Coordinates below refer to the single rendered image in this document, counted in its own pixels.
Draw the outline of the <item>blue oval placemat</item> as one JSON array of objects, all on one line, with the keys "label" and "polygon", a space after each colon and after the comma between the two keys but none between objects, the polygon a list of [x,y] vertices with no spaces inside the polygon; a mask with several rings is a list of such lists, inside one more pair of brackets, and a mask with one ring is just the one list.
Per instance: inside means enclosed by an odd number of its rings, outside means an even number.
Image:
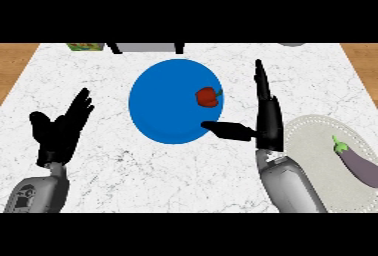
[{"label": "blue oval placemat", "polygon": [[140,74],[130,91],[129,111],[136,128],[151,140],[183,144],[208,132],[201,122],[219,120],[225,97],[216,97],[214,107],[202,107],[197,92],[205,87],[219,92],[222,83],[213,71],[192,60],[165,60]]}]

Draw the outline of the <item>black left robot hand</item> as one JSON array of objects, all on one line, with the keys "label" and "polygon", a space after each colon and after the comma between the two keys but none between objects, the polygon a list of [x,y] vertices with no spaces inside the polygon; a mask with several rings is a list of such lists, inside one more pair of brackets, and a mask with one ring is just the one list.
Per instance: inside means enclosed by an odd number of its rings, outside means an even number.
[{"label": "black left robot hand", "polygon": [[89,89],[83,88],[67,113],[55,121],[40,111],[30,114],[33,137],[40,144],[37,157],[40,167],[47,167],[50,163],[65,165],[71,161],[81,130],[95,109],[89,94]]}]

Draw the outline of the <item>red bell pepper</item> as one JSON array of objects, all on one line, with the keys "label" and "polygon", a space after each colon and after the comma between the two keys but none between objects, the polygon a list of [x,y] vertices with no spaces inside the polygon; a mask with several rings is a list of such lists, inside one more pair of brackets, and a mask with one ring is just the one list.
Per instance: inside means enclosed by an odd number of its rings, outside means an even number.
[{"label": "red bell pepper", "polygon": [[213,87],[204,87],[197,93],[198,105],[213,108],[219,105],[217,97],[223,95],[223,90],[216,91]]}]

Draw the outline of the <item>pale grey plate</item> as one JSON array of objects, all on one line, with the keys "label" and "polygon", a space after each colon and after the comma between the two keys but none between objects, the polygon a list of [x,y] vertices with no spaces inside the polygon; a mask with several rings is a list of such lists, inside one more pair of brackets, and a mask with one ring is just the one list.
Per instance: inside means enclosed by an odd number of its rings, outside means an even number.
[{"label": "pale grey plate", "polygon": [[300,164],[325,208],[334,213],[378,213],[378,188],[365,185],[334,151],[344,142],[378,165],[378,155],[356,131],[322,115],[304,115],[285,125],[285,154]]}]

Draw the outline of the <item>purple eggplant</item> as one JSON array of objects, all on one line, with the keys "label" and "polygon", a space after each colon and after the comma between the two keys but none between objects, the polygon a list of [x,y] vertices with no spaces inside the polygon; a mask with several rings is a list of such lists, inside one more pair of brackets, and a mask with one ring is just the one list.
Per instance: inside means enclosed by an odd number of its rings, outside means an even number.
[{"label": "purple eggplant", "polygon": [[332,137],[332,140],[334,152],[350,173],[366,186],[378,188],[378,165],[362,158],[352,147],[337,137]]}]

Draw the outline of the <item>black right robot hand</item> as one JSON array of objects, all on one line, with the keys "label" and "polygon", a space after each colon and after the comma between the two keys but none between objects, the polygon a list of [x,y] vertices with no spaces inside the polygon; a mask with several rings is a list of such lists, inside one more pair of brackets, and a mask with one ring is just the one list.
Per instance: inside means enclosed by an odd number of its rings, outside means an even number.
[{"label": "black right robot hand", "polygon": [[241,123],[204,121],[201,127],[222,139],[250,141],[256,138],[256,148],[284,151],[284,121],[278,98],[270,94],[267,75],[260,59],[256,60],[254,81],[257,84],[257,125],[256,129]]}]

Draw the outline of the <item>grey appliance with black frame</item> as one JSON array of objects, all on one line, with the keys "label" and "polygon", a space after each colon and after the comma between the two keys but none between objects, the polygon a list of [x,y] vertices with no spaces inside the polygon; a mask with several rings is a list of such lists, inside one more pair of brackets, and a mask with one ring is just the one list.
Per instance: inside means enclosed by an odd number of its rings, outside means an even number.
[{"label": "grey appliance with black frame", "polygon": [[183,43],[108,43],[114,54],[124,52],[174,52],[183,53]]}]

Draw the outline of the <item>green patterned box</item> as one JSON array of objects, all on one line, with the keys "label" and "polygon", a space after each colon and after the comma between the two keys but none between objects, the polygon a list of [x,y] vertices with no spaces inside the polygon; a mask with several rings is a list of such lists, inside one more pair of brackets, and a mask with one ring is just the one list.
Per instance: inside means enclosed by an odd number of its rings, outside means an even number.
[{"label": "green patterned box", "polygon": [[67,43],[72,51],[102,51],[105,43]]}]

